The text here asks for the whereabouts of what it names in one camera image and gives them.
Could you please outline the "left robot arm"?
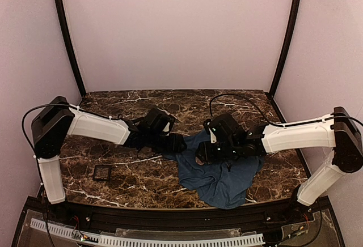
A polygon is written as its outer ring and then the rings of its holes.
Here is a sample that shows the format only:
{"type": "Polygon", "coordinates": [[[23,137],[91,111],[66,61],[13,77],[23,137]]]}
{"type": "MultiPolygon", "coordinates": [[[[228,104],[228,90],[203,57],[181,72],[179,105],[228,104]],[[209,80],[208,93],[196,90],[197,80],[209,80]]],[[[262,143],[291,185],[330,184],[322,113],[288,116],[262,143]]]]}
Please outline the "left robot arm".
{"type": "Polygon", "coordinates": [[[68,137],[85,137],[159,154],[179,154],[187,145],[181,134],[172,133],[176,119],[158,108],[139,118],[105,116],[73,105],[63,96],[26,111],[21,120],[23,136],[36,160],[41,184],[52,205],[66,201],[60,154],[68,137]]]}

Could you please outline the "blue garment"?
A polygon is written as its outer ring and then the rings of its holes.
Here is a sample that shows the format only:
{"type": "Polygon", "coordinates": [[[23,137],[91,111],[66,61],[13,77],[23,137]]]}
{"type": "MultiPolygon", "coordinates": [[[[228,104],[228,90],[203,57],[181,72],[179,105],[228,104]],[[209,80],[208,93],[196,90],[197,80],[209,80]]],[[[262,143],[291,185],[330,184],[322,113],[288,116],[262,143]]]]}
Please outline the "blue garment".
{"type": "Polygon", "coordinates": [[[212,207],[232,209],[246,201],[247,189],[265,162],[263,156],[240,158],[237,161],[199,165],[195,152],[200,142],[210,138],[203,130],[184,138],[187,149],[180,154],[164,154],[168,160],[178,164],[179,184],[196,190],[199,199],[212,207]]]}

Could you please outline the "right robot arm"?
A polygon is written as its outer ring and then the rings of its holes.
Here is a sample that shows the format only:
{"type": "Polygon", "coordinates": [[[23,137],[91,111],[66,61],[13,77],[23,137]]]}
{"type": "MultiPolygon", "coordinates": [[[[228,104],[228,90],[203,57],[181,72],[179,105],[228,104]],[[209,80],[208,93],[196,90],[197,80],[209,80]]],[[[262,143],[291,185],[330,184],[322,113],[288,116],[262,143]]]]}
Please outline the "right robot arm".
{"type": "Polygon", "coordinates": [[[338,179],[362,168],[362,137],[357,122],[343,107],[336,107],[333,113],[313,120],[269,122],[245,130],[230,114],[222,114],[205,121],[210,139],[199,144],[196,159],[211,164],[298,148],[331,148],[327,160],[297,189],[295,200],[310,206],[338,179]]]}

